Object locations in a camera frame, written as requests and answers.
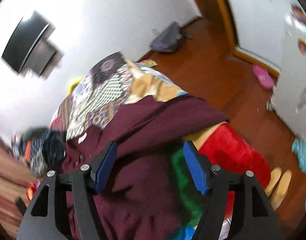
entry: light blue cloth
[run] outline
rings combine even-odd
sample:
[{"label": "light blue cloth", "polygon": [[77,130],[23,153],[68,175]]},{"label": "light blue cloth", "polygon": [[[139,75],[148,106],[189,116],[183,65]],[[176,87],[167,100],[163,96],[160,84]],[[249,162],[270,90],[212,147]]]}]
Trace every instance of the light blue cloth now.
[{"label": "light blue cloth", "polygon": [[187,94],[187,92],[183,91],[183,92],[178,93],[177,96],[179,97],[179,96],[182,96],[182,95],[185,95],[185,94]]},{"label": "light blue cloth", "polygon": [[298,156],[301,171],[306,173],[306,140],[295,139],[292,144],[292,151]]}]

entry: green cloth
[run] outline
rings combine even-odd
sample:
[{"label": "green cloth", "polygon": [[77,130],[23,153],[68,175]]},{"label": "green cloth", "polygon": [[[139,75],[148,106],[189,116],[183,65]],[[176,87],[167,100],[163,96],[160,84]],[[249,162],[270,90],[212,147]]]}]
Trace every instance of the green cloth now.
[{"label": "green cloth", "polygon": [[201,218],[204,204],[201,194],[196,190],[189,168],[183,155],[183,142],[169,146],[171,165],[169,179],[180,198],[182,225],[195,227]]}]

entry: maroon cloth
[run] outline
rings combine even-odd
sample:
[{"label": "maroon cloth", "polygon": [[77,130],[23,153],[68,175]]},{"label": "maroon cloth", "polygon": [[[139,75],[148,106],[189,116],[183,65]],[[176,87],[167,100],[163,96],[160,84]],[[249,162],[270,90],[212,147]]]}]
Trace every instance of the maroon cloth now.
[{"label": "maroon cloth", "polygon": [[[80,144],[78,137],[67,141],[62,171],[71,172],[89,163],[108,140],[115,140],[117,160],[104,192],[94,196],[108,239],[165,240],[180,225],[177,196],[168,179],[165,145],[227,119],[192,95],[167,102],[147,96],[135,104],[120,106],[103,131],[91,126]],[[71,194],[67,202],[71,207]],[[78,237],[73,211],[70,215],[74,221],[72,233]]]}]

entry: orange cloth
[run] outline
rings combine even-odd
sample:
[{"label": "orange cloth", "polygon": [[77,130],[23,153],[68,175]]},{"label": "orange cloth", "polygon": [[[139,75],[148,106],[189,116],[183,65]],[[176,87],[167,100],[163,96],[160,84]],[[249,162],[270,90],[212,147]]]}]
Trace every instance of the orange cloth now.
[{"label": "orange cloth", "polygon": [[32,145],[32,141],[28,141],[25,150],[25,160],[30,163],[30,146]]}]

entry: metal screw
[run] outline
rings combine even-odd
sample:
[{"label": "metal screw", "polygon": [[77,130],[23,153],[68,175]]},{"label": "metal screw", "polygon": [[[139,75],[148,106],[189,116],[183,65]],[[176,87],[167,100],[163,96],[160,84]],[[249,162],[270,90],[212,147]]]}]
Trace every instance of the metal screw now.
[{"label": "metal screw", "polygon": [[55,171],[49,171],[49,172],[47,172],[47,176],[48,177],[53,177],[54,175],[55,175]]},{"label": "metal screw", "polygon": [[88,164],[83,164],[83,165],[80,167],[80,169],[81,169],[82,171],[87,171],[87,170],[89,169],[89,165],[88,165]]},{"label": "metal screw", "polygon": [[253,173],[253,171],[246,171],[246,175],[249,176],[249,177],[253,177],[254,173]]},{"label": "metal screw", "polygon": [[213,164],[212,165],[212,170],[214,171],[219,171],[221,169],[221,166],[220,165],[217,165],[217,164]]}]

